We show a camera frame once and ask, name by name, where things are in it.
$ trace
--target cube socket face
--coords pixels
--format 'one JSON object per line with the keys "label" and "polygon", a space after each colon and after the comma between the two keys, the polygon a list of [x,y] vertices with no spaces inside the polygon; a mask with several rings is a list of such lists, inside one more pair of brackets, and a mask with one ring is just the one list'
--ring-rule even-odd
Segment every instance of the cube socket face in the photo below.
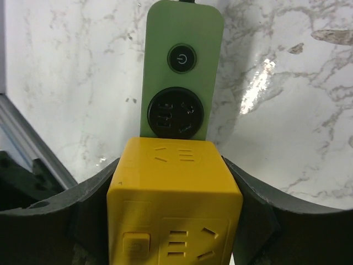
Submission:
{"label": "cube socket face", "polygon": [[110,262],[228,265],[242,201],[212,143],[131,139],[107,194]]}

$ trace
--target metal frame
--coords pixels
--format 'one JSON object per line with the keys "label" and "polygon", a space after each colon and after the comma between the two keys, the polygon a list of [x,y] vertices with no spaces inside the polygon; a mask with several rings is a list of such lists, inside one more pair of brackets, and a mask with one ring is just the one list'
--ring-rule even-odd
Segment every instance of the metal frame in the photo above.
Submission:
{"label": "metal frame", "polygon": [[41,159],[61,186],[70,189],[77,184],[76,180],[6,96],[5,24],[5,1],[0,0],[0,121],[26,161]]}

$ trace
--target dark curved support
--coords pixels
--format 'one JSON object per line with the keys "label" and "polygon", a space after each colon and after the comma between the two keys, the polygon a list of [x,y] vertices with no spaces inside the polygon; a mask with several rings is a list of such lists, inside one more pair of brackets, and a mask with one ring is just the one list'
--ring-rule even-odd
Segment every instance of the dark curved support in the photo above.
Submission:
{"label": "dark curved support", "polygon": [[0,212],[0,264],[107,264],[106,193],[118,161],[27,209]]}
{"label": "dark curved support", "polygon": [[298,199],[224,160],[244,196],[236,265],[353,264],[353,210]]}
{"label": "dark curved support", "polygon": [[[30,208],[0,212],[0,264],[106,265],[106,193],[118,161]],[[353,210],[297,199],[225,162],[244,195],[236,265],[352,264]]]}

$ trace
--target marble wall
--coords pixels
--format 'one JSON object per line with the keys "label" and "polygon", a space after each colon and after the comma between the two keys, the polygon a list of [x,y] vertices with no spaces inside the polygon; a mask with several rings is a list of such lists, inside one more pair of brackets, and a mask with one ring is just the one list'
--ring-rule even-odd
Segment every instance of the marble wall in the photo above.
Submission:
{"label": "marble wall", "polygon": [[[139,133],[155,0],[7,0],[7,93],[83,181]],[[199,0],[225,18],[208,139],[299,198],[353,207],[353,2]]]}

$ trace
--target black round outlet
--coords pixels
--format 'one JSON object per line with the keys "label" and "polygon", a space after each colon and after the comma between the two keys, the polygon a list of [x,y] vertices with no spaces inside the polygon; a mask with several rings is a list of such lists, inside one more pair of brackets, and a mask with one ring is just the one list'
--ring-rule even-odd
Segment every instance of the black round outlet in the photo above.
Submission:
{"label": "black round outlet", "polygon": [[192,91],[170,87],[152,98],[147,120],[152,131],[160,138],[190,139],[202,125],[204,108]]}

